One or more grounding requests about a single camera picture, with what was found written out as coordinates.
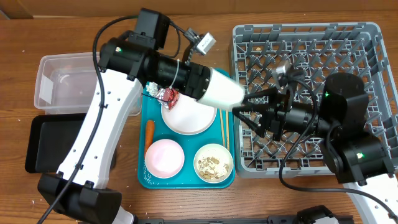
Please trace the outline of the white tissue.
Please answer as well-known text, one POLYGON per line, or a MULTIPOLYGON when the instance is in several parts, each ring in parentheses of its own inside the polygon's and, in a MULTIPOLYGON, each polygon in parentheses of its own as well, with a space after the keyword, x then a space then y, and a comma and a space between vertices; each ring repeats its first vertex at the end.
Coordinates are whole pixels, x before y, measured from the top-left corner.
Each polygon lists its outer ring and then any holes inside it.
POLYGON ((150 96, 157 96, 157 94, 159 92, 158 84, 156 84, 154 82, 149 82, 146 85, 146 91, 150 94, 150 96))

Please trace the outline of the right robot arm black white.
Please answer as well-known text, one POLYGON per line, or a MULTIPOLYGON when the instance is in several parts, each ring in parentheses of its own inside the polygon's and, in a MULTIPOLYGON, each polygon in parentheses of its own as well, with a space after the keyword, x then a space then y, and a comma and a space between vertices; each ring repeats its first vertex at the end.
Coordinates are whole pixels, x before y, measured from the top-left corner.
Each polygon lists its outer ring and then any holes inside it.
POLYGON ((304 80, 303 70, 282 74, 280 85, 248 94, 233 115, 259 137, 270 131, 279 141, 284 133, 299 137, 279 165, 279 180, 299 192, 349 194, 363 222, 397 222, 397 209, 387 204, 397 190, 394 166, 381 140, 365 128, 369 97, 361 78, 352 73, 333 73, 325 80, 322 98, 304 80), (308 188, 287 183, 285 163, 305 136, 322 138, 327 167, 342 188, 308 188))

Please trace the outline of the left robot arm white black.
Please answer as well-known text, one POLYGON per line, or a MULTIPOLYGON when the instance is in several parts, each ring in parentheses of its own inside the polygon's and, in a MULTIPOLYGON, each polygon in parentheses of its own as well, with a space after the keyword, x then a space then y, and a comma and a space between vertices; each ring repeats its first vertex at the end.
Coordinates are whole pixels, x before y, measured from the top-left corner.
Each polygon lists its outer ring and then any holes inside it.
POLYGON ((97 84, 78 136, 55 174, 44 174, 38 190, 57 212, 85 223, 135 223, 122 205, 122 195, 108 189, 116 145, 132 105, 147 82, 171 87, 196 100, 208 90, 211 68, 193 63, 194 53, 206 54, 215 44, 211 34, 176 29, 189 41, 182 61, 164 55, 169 27, 164 14, 141 9, 134 30, 103 45, 93 44, 97 84))

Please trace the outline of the white plastic cup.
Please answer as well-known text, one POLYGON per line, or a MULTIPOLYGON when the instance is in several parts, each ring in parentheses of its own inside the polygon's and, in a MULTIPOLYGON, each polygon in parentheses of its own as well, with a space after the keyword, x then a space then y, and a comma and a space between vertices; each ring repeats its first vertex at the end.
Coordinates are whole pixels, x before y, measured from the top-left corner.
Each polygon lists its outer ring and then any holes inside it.
POLYGON ((203 105, 225 111, 241 106, 244 99, 244 87, 214 68, 210 68, 210 82, 204 95, 197 100, 203 105))

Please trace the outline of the red snack wrapper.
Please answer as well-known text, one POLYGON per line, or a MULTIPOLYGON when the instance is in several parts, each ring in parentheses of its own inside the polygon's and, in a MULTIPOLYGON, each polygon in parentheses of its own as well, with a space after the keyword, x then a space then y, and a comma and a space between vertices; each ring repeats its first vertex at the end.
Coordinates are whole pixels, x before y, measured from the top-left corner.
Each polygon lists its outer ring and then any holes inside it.
POLYGON ((180 93, 174 89, 161 88, 155 95, 158 102, 167 110, 172 110, 177 104, 180 93))

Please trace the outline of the cream bowl with food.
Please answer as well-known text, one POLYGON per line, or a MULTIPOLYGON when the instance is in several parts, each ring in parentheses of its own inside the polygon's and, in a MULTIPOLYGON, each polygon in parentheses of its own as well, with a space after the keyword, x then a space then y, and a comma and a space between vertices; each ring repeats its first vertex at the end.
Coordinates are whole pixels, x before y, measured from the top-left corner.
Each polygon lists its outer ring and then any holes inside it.
POLYGON ((209 184, 219 184, 233 173, 233 157, 230 151, 219 144, 202 146, 193 159, 196 175, 209 184))

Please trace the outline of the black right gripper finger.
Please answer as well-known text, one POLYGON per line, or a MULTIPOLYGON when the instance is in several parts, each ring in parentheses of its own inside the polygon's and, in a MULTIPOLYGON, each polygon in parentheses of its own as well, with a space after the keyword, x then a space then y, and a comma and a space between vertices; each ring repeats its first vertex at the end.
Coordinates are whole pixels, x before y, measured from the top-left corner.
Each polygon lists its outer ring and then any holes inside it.
POLYGON ((257 112, 260 114, 267 113, 269 106, 267 104, 248 104, 244 106, 237 106, 232 109, 232 114, 239 120, 244 122, 252 131, 254 131, 259 137, 264 138, 266 135, 266 128, 262 126, 262 123, 257 124, 251 121, 248 117, 241 114, 241 112, 257 112))
POLYGON ((261 91, 257 91, 255 93, 250 93, 248 95, 245 95, 243 98, 243 103, 248 102, 250 99, 253 98, 262 98, 265 96, 274 96, 277 94, 277 88, 276 87, 272 87, 272 88, 268 88, 266 90, 261 90, 261 91))

